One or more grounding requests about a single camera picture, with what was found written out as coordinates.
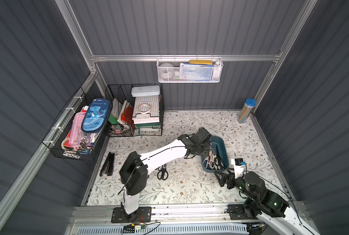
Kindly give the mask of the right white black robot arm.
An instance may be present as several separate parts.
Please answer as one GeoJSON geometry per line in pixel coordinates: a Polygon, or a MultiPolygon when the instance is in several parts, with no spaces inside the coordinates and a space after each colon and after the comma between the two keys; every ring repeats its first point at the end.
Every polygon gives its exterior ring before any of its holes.
{"type": "Polygon", "coordinates": [[[266,188],[263,178],[254,172],[247,172],[242,177],[235,174],[215,172],[221,187],[237,189],[247,199],[242,205],[242,213],[247,218],[259,219],[281,235],[318,235],[294,206],[279,194],[266,188]]]}

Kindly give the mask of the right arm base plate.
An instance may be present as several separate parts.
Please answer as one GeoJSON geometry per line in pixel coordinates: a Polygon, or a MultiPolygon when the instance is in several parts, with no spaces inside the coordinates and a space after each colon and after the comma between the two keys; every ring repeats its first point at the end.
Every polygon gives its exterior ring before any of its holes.
{"type": "Polygon", "coordinates": [[[256,206],[246,204],[229,204],[227,213],[231,220],[257,219],[256,216],[262,214],[262,211],[256,206]]]}

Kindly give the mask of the large black scissors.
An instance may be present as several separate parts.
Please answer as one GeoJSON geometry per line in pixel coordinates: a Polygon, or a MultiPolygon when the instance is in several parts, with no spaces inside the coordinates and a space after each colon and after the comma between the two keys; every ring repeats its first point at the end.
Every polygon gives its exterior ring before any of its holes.
{"type": "Polygon", "coordinates": [[[214,153],[213,158],[215,163],[215,169],[219,169],[219,170],[225,169],[225,166],[221,157],[219,157],[217,154],[214,153]]]}

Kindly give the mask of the pink scissors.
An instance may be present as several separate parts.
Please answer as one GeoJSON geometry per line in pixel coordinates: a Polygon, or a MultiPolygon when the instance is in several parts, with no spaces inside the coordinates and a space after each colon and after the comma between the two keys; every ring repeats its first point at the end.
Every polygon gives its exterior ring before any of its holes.
{"type": "Polygon", "coordinates": [[[210,163],[210,156],[212,155],[212,152],[209,153],[209,155],[207,157],[204,158],[203,160],[203,166],[206,168],[206,169],[209,169],[209,170],[212,170],[210,169],[209,167],[209,163],[210,163]]]}

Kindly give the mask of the teal plastic storage box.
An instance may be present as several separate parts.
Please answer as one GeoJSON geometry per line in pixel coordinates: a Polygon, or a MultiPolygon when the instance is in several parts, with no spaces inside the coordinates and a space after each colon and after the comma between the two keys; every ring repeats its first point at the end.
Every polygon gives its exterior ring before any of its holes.
{"type": "Polygon", "coordinates": [[[227,170],[229,168],[229,158],[227,155],[227,151],[226,151],[226,147],[225,147],[225,143],[224,143],[223,139],[218,137],[218,136],[212,136],[209,139],[209,144],[212,147],[212,150],[210,152],[215,153],[219,157],[221,157],[221,159],[223,160],[225,169],[223,169],[223,170],[219,170],[219,169],[209,170],[209,169],[206,169],[202,164],[203,170],[207,173],[223,172],[223,171],[227,170]]]}

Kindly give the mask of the cream yellow kitchen scissors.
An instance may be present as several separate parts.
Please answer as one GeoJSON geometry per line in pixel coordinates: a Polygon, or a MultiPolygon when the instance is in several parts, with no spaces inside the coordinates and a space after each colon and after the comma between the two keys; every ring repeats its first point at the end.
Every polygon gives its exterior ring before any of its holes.
{"type": "Polygon", "coordinates": [[[216,160],[216,154],[212,153],[210,156],[210,163],[209,163],[210,169],[218,169],[218,163],[216,160]]]}

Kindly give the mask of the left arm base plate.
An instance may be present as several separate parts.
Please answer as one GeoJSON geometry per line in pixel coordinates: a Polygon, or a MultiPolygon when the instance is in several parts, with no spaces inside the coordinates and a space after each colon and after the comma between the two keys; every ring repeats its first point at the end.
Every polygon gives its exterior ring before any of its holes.
{"type": "Polygon", "coordinates": [[[148,223],[151,221],[152,207],[139,207],[135,212],[127,214],[123,207],[113,209],[111,223],[148,223]]]}

